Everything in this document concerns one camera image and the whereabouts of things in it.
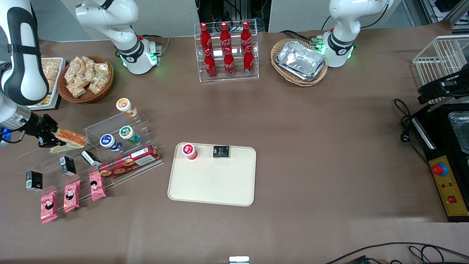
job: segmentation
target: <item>foil container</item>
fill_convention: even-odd
[[[299,41],[289,41],[275,58],[282,68],[305,81],[313,81],[325,65],[325,56]]]

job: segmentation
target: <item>pink snack package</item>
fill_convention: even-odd
[[[57,190],[41,197],[41,221],[43,224],[57,218]]]
[[[106,197],[106,189],[104,186],[103,179],[99,174],[99,171],[90,173],[89,176],[91,185],[91,198],[93,199],[93,201]]]
[[[65,212],[72,210],[73,208],[80,207],[80,180],[65,185],[65,191],[63,196],[63,209]]]

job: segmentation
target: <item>red emergency stop button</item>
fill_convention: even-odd
[[[448,167],[446,166],[446,164],[442,162],[438,162],[437,164],[431,167],[431,171],[435,173],[436,175],[440,175],[441,177],[444,177],[448,174]]]

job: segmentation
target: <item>black box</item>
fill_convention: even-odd
[[[229,146],[213,146],[213,157],[214,158],[229,158],[230,147]]]
[[[42,173],[35,171],[26,173],[26,190],[42,190]]]
[[[76,175],[75,163],[73,162],[72,158],[64,156],[60,158],[60,167],[62,169],[62,173],[69,176]]]
[[[83,151],[82,157],[93,167],[98,168],[102,164],[101,161],[99,161],[99,159],[89,151]]]

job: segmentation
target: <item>wicker basket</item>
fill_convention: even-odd
[[[319,72],[319,74],[316,76],[316,78],[314,78],[314,80],[312,82],[307,82],[305,80],[300,79],[298,76],[294,75],[293,73],[287,71],[286,69],[280,67],[277,63],[275,63],[275,57],[277,57],[277,55],[280,53],[280,51],[282,51],[285,44],[289,41],[294,41],[294,40],[299,41],[305,47],[308,47],[310,49],[313,48],[310,44],[308,44],[308,43],[306,43],[302,40],[283,39],[283,40],[277,42],[277,44],[275,44],[273,46],[272,51],[270,51],[270,58],[271,58],[272,66],[275,68],[275,70],[280,75],[282,75],[285,78],[285,80],[289,81],[292,84],[296,84],[296,85],[299,85],[299,86],[302,86],[302,87],[313,86],[313,85],[317,84],[324,77],[324,75],[327,73],[327,63],[324,65],[322,70]]]
[[[57,84],[57,90],[59,91],[59,94],[61,97],[69,102],[72,103],[93,103],[98,101],[99,99],[103,98],[106,93],[109,92],[113,85],[113,79],[114,79],[114,68],[113,65],[111,64],[110,61],[103,57],[99,56],[88,56],[88,58],[92,59],[95,63],[104,63],[106,62],[109,65],[109,82],[106,84],[106,86],[103,88],[101,92],[98,94],[94,94],[92,91],[90,91],[88,88],[89,85],[85,87],[86,93],[80,95],[78,98],[74,98],[70,91],[67,89],[67,81],[65,80],[65,72],[67,72],[68,67],[70,66],[67,65],[63,69],[62,73],[59,76],[58,84]]]

